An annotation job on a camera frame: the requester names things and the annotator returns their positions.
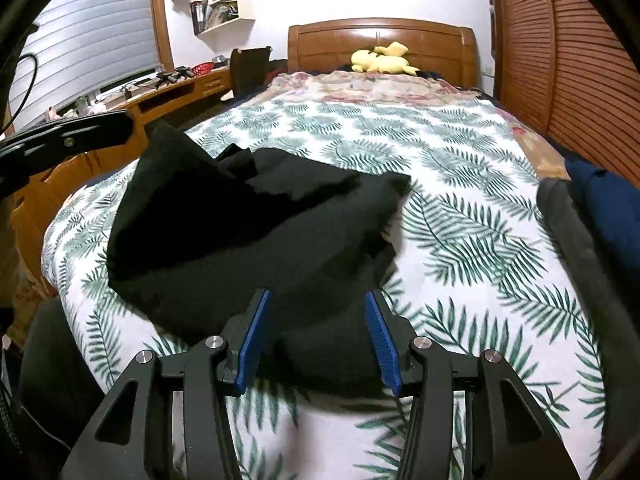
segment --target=yellow plush toy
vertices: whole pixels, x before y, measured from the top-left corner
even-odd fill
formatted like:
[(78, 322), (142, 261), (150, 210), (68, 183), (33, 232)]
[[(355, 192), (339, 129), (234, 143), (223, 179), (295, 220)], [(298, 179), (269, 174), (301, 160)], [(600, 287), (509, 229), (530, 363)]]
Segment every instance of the yellow plush toy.
[(415, 75), (419, 69), (415, 66), (409, 66), (409, 62), (402, 57), (408, 50), (407, 47), (397, 41), (386, 47), (377, 46), (374, 52), (357, 50), (351, 56), (351, 69), (354, 72)]

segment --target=silver bolt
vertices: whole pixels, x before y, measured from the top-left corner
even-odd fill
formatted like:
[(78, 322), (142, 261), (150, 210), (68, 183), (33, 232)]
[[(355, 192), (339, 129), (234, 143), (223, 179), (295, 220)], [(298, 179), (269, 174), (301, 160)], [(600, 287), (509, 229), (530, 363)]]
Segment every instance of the silver bolt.
[(414, 339), (414, 345), (416, 348), (419, 348), (420, 350), (431, 348), (431, 339), (423, 335), (418, 336), (417, 338)]
[(136, 355), (136, 361), (141, 365), (148, 363), (154, 358), (154, 353), (151, 350), (143, 350)]
[(224, 342), (225, 338), (223, 338), (221, 335), (212, 335), (210, 337), (207, 337), (207, 340), (204, 342), (204, 344), (209, 348), (218, 348), (219, 346), (222, 346), (222, 343)]
[(487, 350), (484, 353), (484, 358), (490, 363), (498, 363), (502, 360), (502, 355), (497, 350)]

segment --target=green leaf pattern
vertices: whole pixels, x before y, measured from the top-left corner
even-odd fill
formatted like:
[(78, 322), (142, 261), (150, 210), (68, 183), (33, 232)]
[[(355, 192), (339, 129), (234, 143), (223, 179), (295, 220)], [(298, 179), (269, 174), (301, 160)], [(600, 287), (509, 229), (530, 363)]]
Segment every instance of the green leaf pattern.
[[(211, 156), (234, 142), (349, 170), (410, 174), (411, 192), (385, 230), (400, 234), (391, 240), (401, 238), (397, 270), (383, 287), (388, 302), (417, 333), (451, 351), (499, 350), (588, 476), (606, 410), (598, 342), (536, 207), (535, 172), (493, 105), (281, 96), (234, 108), (187, 133)], [(135, 167), (69, 197), (47, 229), (42, 253), (43, 272), (58, 288), (78, 348), (105, 391), (141, 349), (160, 355), (187, 349), (108, 286), (106, 245)], [(244, 478), (392, 479), (411, 399), (347, 400), (259, 379), (227, 405)], [(453, 413), (450, 477), (459, 479), (460, 394)]]

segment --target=bed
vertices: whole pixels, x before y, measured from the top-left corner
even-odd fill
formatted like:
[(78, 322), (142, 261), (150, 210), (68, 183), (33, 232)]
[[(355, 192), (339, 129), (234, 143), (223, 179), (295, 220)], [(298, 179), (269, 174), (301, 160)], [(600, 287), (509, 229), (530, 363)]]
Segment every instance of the bed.
[[(409, 48), (412, 66), (444, 80), (332, 72), (354, 50), (391, 41)], [(502, 352), (587, 478), (606, 410), (597, 341), (535, 205), (538, 175), (520, 147), (527, 130), (473, 90), (456, 88), (478, 84), (473, 32), (383, 18), (296, 25), (289, 66), (294, 73), (265, 93), (188, 135), (212, 156), (235, 142), (369, 173), (410, 174), (411, 193), (389, 228), (398, 256), (383, 287), (388, 302), (447, 349)], [(108, 235), (135, 167), (70, 195), (42, 252), (43, 275), (104, 391), (139, 350), (186, 350), (107, 285)], [(394, 478), (410, 401), (396, 402), (382, 388), (353, 399), (258, 380), (228, 401), (243, 475)], [(463, 397), (456, 396), (453, 479), (463, 473), (463, 421)], [(174, 455), (184, 473), (179, 428)]]

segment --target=red basket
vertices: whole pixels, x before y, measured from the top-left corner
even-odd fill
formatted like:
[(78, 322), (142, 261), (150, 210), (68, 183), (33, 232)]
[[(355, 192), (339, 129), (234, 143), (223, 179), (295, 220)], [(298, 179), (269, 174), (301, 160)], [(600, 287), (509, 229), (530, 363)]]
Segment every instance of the red basket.
[(211, 61), (207, 61), (206, 63), (200, 63), (199, 65), (194, 66), (191, 71), (195, 75), (205, 75), (213, 70), (213, 63)]

